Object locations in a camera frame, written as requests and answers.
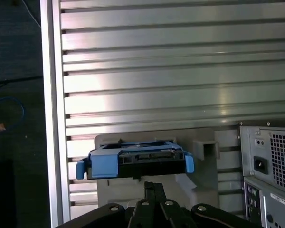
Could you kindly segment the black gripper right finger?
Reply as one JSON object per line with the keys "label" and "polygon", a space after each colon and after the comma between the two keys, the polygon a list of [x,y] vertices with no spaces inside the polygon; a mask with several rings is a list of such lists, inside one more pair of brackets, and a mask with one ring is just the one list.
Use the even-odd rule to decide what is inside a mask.
{"label": "black gripper right finger", "polygon": [[209,204],[196,204],[191,209],[167,199],[163,185],[154,183],[155,205],[159,206],[168,228],[258,228],[259,225]]}

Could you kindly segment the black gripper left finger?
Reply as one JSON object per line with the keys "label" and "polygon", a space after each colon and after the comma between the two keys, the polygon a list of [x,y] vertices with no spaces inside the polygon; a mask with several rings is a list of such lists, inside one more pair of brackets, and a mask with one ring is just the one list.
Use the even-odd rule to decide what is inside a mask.
{"label": "black gripper left finger", "polygon": [[108,203],[72,219],[60,228],[152,228],[156,205],[161,201],[161,184],[144,183],[144,199],[134,207]]}

